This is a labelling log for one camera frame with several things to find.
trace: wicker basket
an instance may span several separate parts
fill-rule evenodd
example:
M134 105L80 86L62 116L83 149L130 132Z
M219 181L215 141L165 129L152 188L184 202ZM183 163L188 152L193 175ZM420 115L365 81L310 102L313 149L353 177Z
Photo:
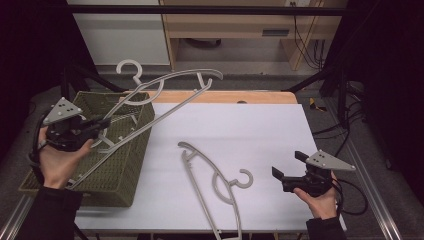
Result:
M104 116L116 104L122 93L91 93L79 92L74 104L83 110L87 119L96 116ZM136 94L132 101L141 101L149 98L147 93ZM137 113L137 124L132 117L123 116ZM113 142L118 142L119 137L127 136L131 131L141 128L154 118L154 110L151 103L143 106L123 105L112 117L112 124L108 128L107 137ZM146 152L150 130L134 138L120 147L106 162L88 176L81 184L75 187L75 191L83 192L84 206L105 207L130 207L134 200L135 190L140 176L141 166ZM105 143L99 144L79 164L72 179L86 173L104 154L97 153L97 148L108 148ZM35 196L40 185L32 171L27 175L19 191Z

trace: black cable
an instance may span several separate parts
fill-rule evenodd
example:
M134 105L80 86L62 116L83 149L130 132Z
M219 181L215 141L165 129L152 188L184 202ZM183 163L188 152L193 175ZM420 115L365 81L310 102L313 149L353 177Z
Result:
M294 4L290 4L290 6L292 6L292 7L296 7L296 4L295 4L295 3L294 3ZM320 70L319 65L318 65L316 62L314 62L314 61L312 60L311 56L309 55L308 49L307 49L307 47L306 47L306 44L305 44L305 42L303 41L302 36L300 35L300 33L299 33L299 31L298 31L296 15L293 15L293 19L294 19L294 31L295 31L295 33L294 33L294 42L296 43L297 48L299 49L300 53L302 54L303 58L305 59L305 61L306 61L306 63L308 64L308 66L309 66L309 67L311 67L311 68L313 68L313 69L319 69L319 70ZM309 26L308 35L311 33L312 26L313 26L313 21L314 21L314 20L312 20L312 23L311 23L311 25ZM303 53L302 49L301 49L301 48L299 47L299 45L297 44L296 34L299 36L299 39L300 39L300 41L302 42L303 48L305 49L305 52L306 52L306 55L308 56L309 60L310 60L310 61L311 61L311 62L315 65L315 67L313 67L313 66L311 66L311 65L309 64L308 60L307 60L307 59L306 59L306 57L305 57L305 54Z
M331 130L334 130L334 129L338 128L340 125L341 124L338 123L338 124L336 124L334 126L331 126L329 128L326 128L326 129L323 129L323 130L320 130L320 131L317 131L317 132L313 132L312 135L318 135L318 134L321 134L321 133L329 132Z
M323 56L324 56L324 47L325 47L325 40L322 40L322 42L321 42L321 54L320 54L320 69L322 69L323 68L323 66L324 66L324 62L325 62L325 59L323 58Z
M33 109L30 109L27 117L31 116L35 112L35 110L37 109L37 104L35 102L30 101L29 104L32 105L32 106L34 106L34 108Z
M315 140L331 139L331 138L336 138L336 137L338 137L338 136L340 136L340 135L343 135L343 134L345 134L345 133L346 133L346 131L344 131L344 132L342 132L342 133L339 133L339 134L336 134L336 135L333 135L333 136L331 136L331 137L320 137L320 138L315 138L315 137L314 137L314 139L315 139Z
M358 89L355 86L352 86L350 82L348 82L346 92L349 93L349 97L357 101L361 101L364 98L364 93L362 92L362 90Z
M337 217L339 217L341 212L343 211L343 204L344 204L343 189L341 187L342 185L340 185L338 180L333 178L332 181L335 181L338 185L337 186L336 184L331 182L331 186L339 193L339 196L340 196L340 200L337 201L337 208L336 208Z
M362 195L362 198L364 199L364 204L365 204L364 209L362 209L359 212L349 212L349 211L346 211L346 210L343 210L343 212L346 213L346 214L349 214L349 215L354 215L354 216L359 216L359 215L364 214L368 210L368 200L367 200L367 197L365 196L365 193L358 186L356 186L355 184L353 184L351 182L348 182L348 181L343 180L343 179L339 179L339 181L346 183L346 184L354 187L356 190L358 190L358 192Z
M317 58L318 42L319 40L315 40L315 44L314 44L314 60L316 63L318 63L318 58Z
M74 231L75 233L78 235L79 238L81 238L82 240L89 240L84 233L79 229L79 227L77 226L77 224L74 223Z
M356 112L352 113L351 116L349 116L349 120L350 120L350 124L352 124L354 121L351 120L352 118L356 117L357 115L362 115L364 113L364 111L362 109L357 110Z
M40 134L41 126L43 125L44 119L47 117L50 111L44 111L35 125L34 136L32 138L32 154L38 154L38 135Z
M353 120L351 120L351 121L350 121L350 123L352 124L353 122L355 122L355 121L357 121L357 120L359 120L359 119L363 119L363 117L362 117L362 116L360 116L360 117L354 118Z
M349 135L350 135L350 126L349 126L349 121L347 121L347 134L346 134L346 137L345 137L345 139L343 139L343 142L342 142L342 144L340 145L340 147L339 147L339 149L337 149L337 151L336 151L336 154L334 154L334 156L335 157L337 157L338 155L339 155L339 153L342 151L342 149L343 149L343 147L344 147L344 145L346 144L346 142L347 142L347 139L349 138Z
M296 35L298 34L300 37L300 41L302 42L304 49L306 50L306 54L308 55L310 61L312 61L311 57L309 56L308 53L308 49L306 48L306 45L303 42L302 36L300 36L300 33L297 29L297 20L296 20L296 16L293 15L293 19L294 19L294 43L296 44L297 49L299 49L300 54L302 54L303 59L305 59L306 63L308 64L309 67L313 68L313 69L318 69L316 63L314 63L315 66L311 66L311 64L309 63L308 59L306 58L305 54L303 53L303 50L299 47L299 44L297 43L297 39L296 39Z
M299 235L297 235L297 240L301 240L303 237L303 233L299 233Z
M356 105L356 104L362 104L362 101L356 101L356 102L354 102L354 103L351 103L348 107L347 107L347 109L348 110L350 110L354 105Z

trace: white tabletop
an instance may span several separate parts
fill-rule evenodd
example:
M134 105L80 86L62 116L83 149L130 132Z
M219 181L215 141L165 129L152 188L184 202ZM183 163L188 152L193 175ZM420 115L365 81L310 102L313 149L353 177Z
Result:
M172 106L154 104L156 116ZM243 231L306 230L305 222L312 217L307 205L283 192L271 174L274 166L286 176L303 176L305 164L294 158L294 151L312 155L317 150L298 104L187 104L152 128L133 205L82 207L76 224L81 229L121 232L210 232L181 159L180 141L203 152L227 180L247 182L241 168L253 174L250 188L232 187ZM212 189L213 169L200 158L192 163L218 229L236 230L232 206Z

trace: black cloth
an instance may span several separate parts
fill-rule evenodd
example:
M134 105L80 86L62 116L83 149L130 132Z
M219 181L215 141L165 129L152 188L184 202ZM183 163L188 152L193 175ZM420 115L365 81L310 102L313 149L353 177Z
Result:
M82 193L41 187L15 239L73 240L81 201Z
M346 235L340 224L339 218L310 219L306 222L310 240L345 240Z

